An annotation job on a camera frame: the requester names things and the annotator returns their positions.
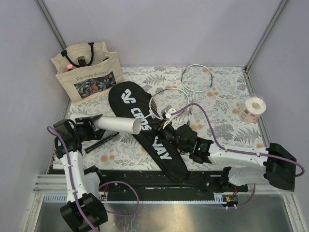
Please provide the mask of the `white racket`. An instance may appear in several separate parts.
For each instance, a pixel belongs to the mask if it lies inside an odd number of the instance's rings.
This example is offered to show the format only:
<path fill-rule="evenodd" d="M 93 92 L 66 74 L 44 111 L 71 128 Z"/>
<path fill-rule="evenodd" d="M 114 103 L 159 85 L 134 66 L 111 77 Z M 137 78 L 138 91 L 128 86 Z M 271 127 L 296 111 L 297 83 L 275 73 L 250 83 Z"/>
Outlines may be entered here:
<path fill-rule="evenodd" d="M 213 86 L 213 74 L 204 65 L 192 64 L 183 70 L 181 84 L 185 90 L 192 93 L 190 103 L 193 103 L 196 94 L 204 93 Z"/>
<path fill-rule="evenodd" d="M 149 103 L 150 113 L 144 118 L 157 118 L 158 120 L 162 121 L 162 123 L 164 124 L 163 128 L 165 128 L 168 123 L 172 123 L 172 120 L 177 118 L 185 111 L 188 103 L 188 96 L 181 89 L 168 88 L 162 90 L 151 97 Z M 176 112 L 172 114 L 175 117 L 173 119 L 164 120 L 161 114 L 161 110 L 163 110 L 168 105 L 175 108 Z M 180 150 L 180 152 L 192 152 L 196 142 L 195 133 L 192 132 L 188 126 L 185 125 L 180 126 L 176 130 L 176 133 L 178 137 L 178 144 L 173 146 Z"/>

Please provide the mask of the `white shuttlecock tube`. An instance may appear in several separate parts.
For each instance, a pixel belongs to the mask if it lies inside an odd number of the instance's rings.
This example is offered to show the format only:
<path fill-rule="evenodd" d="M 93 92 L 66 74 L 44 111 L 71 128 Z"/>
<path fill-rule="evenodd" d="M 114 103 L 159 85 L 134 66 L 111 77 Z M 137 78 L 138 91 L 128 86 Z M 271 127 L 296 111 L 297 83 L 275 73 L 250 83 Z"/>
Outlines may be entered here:
<path fill-rule="evenodd" d="M 126 117 L 114 117 L 114 116 L 103 116 L 102 114 L 99 120 L 94 122 L 97 129 L 116 131 L 116 132 L 127 132 L 130 134 L 139 134 L 141 131 L 141 121 L 135 118 Z M 83 113 L 73 113 L 69 116 L 69 119 L 74 119 L 77 116 L 92 116 Z"/>

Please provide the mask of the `black Crossway racket bag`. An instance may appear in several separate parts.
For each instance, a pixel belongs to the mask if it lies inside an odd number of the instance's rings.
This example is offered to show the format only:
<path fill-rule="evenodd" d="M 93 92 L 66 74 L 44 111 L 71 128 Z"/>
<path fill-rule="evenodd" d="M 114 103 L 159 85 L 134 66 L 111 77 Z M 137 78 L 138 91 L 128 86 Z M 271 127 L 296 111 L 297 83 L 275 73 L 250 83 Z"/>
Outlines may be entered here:
<path fill-rule="evenodd" d="M 169 142 L 158 138 L 155 129 L 162 123 L 157 118 L 144 118 L 149 114 L 151 94 L 133 82 L 123 82 L 111 88 L 109 105 L 117 117 L 141 120 L 141 131 L 134 138 L 146 150 L 163 173 L 173 182 L 188 176 L 188 169 L 179 151 Z"/>

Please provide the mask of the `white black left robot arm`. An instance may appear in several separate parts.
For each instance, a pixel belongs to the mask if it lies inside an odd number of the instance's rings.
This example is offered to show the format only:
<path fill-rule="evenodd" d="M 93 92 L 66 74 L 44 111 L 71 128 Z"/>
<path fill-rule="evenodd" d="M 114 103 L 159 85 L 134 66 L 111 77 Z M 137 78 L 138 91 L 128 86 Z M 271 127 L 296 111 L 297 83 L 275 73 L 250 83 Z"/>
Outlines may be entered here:
<path fill-rule="evenodd" d="M 64 119 L 47 130 L 55 136 L 56 157 L 60 159 L 67 184 L 67 203 L 60 213 L 74 232 L 98 232 L 100 225 L 108 221 L 104 205 L 98 199 L 105 180 L 96 166 L 83 168 L 82 143 L 101 139 L 104 130 L 96 129 L 97 116 L 76 116 Z"/>

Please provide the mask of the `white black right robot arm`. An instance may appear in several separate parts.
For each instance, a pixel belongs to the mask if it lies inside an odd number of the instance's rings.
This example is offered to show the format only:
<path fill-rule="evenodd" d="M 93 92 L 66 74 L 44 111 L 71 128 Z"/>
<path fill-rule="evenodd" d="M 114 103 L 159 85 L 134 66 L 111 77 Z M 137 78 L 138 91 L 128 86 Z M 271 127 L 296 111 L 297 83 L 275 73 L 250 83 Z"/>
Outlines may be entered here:
<path fill-rule="evenodd" d="M 295 189 L 296 158 L 283 146 L 271 143 L 269 147 L 221 148 L 214 141 L 198 137 L 188 125 L 174 129 L 171 124 L 156 129 L 158 137 L 197 163 L 222 167 L 220 187 L 231 191 L 246 184 L 270 184 L 287 191 Z"/>

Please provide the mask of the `beige floral tote bag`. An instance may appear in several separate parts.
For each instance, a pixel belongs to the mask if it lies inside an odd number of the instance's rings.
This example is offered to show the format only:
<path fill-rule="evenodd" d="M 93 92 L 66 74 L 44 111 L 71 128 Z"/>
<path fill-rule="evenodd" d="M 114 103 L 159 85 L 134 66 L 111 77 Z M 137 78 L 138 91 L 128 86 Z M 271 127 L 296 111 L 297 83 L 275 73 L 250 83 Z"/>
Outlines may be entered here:
<path fill-rule="evenodd" d="M 77 58 L 80 56 L 84 56 L 86 67 L 79 67 Z M 57 70 L 56 78 L 75 106 L 106 94 L 124 82 L 118 53 L 108 51 L 105 42 L 71 45 L 51 61 Z M 68 64 L 74 69 L 68 71 Z"/>

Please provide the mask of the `dark bottle in tote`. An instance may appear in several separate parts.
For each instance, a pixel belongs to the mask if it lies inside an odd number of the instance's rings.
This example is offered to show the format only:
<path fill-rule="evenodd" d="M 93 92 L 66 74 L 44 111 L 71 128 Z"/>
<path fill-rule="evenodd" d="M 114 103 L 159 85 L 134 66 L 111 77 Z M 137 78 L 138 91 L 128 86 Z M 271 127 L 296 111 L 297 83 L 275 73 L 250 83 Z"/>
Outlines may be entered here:
<path fill-rule="evenodd" d="M 87 66 L 87 62 L 86 62 L 84 56 L 78 57 L 77 61 L 78 61 L 79 67 L 86 67 Z"/>

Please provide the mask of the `wrapped toilet paper roll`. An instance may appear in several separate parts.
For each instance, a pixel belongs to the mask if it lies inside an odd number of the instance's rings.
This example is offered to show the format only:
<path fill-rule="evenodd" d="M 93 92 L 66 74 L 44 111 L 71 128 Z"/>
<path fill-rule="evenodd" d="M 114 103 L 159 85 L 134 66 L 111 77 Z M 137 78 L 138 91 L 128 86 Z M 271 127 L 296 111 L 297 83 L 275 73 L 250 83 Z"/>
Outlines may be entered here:
<path fill-rule="evenodd" d="M 256 122 L 266 111 L 267 106 L 260 96 L 252 96 L 239 108 L 238 115 L 246 123 Z"/>

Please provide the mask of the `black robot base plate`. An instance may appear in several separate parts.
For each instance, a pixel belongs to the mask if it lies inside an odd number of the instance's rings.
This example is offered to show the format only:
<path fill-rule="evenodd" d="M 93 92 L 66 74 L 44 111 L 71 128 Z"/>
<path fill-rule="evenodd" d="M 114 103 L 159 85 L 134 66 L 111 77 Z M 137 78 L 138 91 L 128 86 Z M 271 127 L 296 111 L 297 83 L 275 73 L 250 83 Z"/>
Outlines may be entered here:
<path fill-rule="evenodd" d="M 224 203 L 225 195 L 248 192 L 247 186 L 236 187 L 224 182 L 220 171 L 191 171 L 180 183 L 171 181 L 162 171 L 98 170 L 84 173 L 100 174 L 99 183 L 108 203 Z"/>

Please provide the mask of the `aluminium frame rail front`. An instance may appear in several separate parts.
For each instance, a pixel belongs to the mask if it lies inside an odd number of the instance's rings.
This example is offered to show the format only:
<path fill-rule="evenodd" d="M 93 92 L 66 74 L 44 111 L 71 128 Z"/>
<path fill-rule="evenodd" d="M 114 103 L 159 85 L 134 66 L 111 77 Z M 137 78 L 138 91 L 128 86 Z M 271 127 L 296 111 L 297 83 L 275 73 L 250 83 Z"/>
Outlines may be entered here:
<path fill-rule="evenodd" d="M 106 173 L 107 182 L 95 195 L 103 203 L 188 203 L 225 204 L 237 201 L 241 194 L 289 194 L 268 185 L 222 187 L 216 174 L 193 172 L 182 183 L 173 183 L 159 172 Z"/>

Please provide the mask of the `aluminium frame post left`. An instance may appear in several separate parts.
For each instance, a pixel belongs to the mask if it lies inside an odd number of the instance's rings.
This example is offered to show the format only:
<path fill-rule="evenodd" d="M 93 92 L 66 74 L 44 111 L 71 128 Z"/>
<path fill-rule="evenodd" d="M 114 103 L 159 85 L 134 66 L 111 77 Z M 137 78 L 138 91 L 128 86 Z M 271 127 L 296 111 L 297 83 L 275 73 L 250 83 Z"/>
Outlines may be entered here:
<path fill-rule="evenodd" d="M 45 4 L 45 2 L 43 0 L 35 0 L 35 2 L 37 3 L 40 11 L 42 12 L 48 26 L 50 27 L 51 31 L 53 32 L 53 35 L 55 36 L 58 44 L 60 45 L 61 49 L 64 50 L 67 46 Z"/>

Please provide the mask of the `aluminium frame post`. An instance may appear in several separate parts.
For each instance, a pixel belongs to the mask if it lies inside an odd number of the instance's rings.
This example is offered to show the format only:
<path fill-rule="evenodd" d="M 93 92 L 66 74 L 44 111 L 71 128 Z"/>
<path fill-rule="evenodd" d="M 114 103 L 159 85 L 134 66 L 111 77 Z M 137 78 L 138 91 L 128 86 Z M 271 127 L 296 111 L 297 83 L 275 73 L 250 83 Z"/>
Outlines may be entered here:
<path fill-rule="evenodd" d="M 35 0 L 35 2 L 37 3 L 40 11 L 42 12 L 48 26 L 50 27 L 51 31 L 53 32 L 53 35 L 55 36 L 58 44 L 60 45 L 61 49 L 64 50 L 67 46 L 45 4 L 45 2 L 43 0 Z"/>
<path fill-rule="evenodd" d="M 276 26 L 280 16 L 282 15 L 283 11 L 285 10 L 286 6 L 288 5 L 290 1 L 289 0 L 281 0 L 279 2 L 279 5 L 277 6 L 273 16 L 271 17 L 268 25 L 266 26 L 266 29 L 264 30 L 257 46 L 255 47 L 252 55 L 249 58 L 249 61 L 247 62 L 247 64 L 244 66 L 244 70 L 246 72 L 249 71 L 249 69 L 252 67 L 254 61 L 256 60 L 256 58 L 258 57 L 259 53 L 261 52 L 264 44 L 266 43 L 266 41 L 268 40 L 269 36 L 271 35 L 274 27 Z"/>

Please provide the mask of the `aluminium frame post right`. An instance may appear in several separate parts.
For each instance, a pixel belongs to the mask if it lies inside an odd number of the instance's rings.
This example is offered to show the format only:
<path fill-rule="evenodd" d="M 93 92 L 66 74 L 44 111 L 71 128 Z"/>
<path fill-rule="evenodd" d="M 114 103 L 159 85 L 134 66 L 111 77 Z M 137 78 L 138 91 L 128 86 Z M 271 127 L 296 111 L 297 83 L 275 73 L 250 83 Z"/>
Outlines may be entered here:
<path fill-rule="evenodd" d="M 280 16 L 282 15 L 283 11 L 285 10 L 286 6 L 288 5 L 290 1 L 289 0 L 281 0 L 279 2 L 279 5 L 277 6 L 273 16 L 271 17 L 268 25 L 266 26 L 266 29 L 264 30 L 257 46 L 255 47 L 252 55 L 249 58 L 249 61 L 247 62 L 247 64 L 244 66 L 244 70 L 246 72 L 249 71 L 249 69 L 252 67 L 254 61 L 256 60 L 256 58 L 258 57 L 259 53 L 261 52 L 264 44 L 266 43 L 266 41 L 268 40 L 269 36 L 271 35 L 274 27 L 276 26 Z"/>

